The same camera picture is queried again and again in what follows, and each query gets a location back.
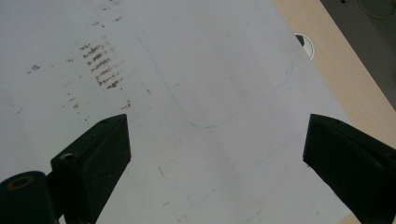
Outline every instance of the gray floor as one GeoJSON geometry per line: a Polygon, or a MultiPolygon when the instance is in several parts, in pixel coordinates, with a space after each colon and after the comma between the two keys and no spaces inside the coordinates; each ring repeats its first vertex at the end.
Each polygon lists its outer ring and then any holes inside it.
{"type": "Polygon", "coordinates": [[[321,0],[393,108],[396,108],[396,16],[375,19],[357,0],[321,0]]]}

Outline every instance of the cable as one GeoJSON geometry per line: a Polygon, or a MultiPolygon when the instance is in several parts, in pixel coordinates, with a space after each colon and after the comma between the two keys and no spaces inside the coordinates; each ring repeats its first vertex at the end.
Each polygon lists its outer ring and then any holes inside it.
{"type": "Polygon", "coordinates": [[[392,14],[390,14],[390,15],[388,15],[388,16],[385,16],[385,17],[380,17],[380,16],[376,16],[376,15],[374,15],[373,13],[371,13],[371,12],[369,12],[362,4],[361,4],[361,0],[358,0],[358,4],[359,4],[359,6],[361,7],[361,9],[363,9],[363,11],[367,14],[367,15],[369,15],[369,16],[371,16],[371,17],[373,17],[373,18],[376,18],[376,19],[380,19],[380,20],[384,20],[384,19],[388,19],[388,18],[390,18],[390,17],[393,17],[394,15],[395,15],[395,12],[396,12],[396,8],[395,8],[395,5],[396,5],[396,2],[393,0],[393,12],[392,12],[392,14]]]}

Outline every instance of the dark floor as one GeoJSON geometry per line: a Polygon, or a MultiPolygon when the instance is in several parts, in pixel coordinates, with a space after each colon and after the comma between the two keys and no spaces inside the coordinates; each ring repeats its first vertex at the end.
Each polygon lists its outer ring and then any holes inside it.
{"type": "MultiPolygon", "coordinates": [[[[396,15],[383,20],[373,18],[361,9],[358,0],[320,1],[393,108],[396,108],[396,15]]],[[[394,10],[391,2],[381,3],[387,0],[364,1],[373,4],[366,8],[373,12],[381,13],[376,11],[380,5],[387,6],[387,11],[394,10]]]]}

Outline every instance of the white board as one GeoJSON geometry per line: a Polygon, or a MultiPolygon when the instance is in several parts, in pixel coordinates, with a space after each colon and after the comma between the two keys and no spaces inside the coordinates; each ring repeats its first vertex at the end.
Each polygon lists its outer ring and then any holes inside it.
{"type": "Polygon", "coordinates": [[[269,0],[6,1],[0,179],[128,115],[133,160],[98,223],[335,223],[302,161],[309,115],[347,120],[269,0]]]}

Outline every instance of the light wood surface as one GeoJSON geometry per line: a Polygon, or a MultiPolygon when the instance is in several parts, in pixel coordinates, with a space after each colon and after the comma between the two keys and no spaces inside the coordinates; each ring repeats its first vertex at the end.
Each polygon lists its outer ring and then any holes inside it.
{"type": "MultiPolygon", "coordinates": [[[[396,147],[396,114],[319,0],[274,0],[294,32],[314,42],[314,64],[352,124],[396,147]]],[[[341,224],[359,223],[350,214],[341,224]]]]}

